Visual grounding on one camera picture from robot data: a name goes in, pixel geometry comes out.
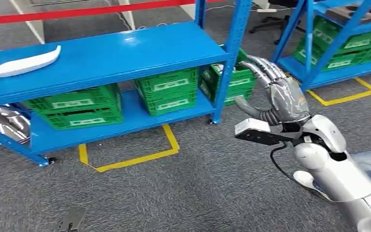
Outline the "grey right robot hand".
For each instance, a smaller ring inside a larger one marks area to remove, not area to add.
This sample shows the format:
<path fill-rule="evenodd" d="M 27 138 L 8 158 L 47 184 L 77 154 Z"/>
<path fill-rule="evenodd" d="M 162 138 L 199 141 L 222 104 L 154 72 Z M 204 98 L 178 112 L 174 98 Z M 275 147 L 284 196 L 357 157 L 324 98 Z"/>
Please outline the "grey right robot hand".
<path fill-rule="evenodd" d="M 262 84 L 271 108 L 267 110 L 250 106 L 243 97 L 235 97 L 239 109 L 250 117 L 267 122 L 270 126 L 307 121 L 311 116 L 308 103 L 298 84 L 275 63 L 247 55 L 240 64 L 248 68 Z"/>

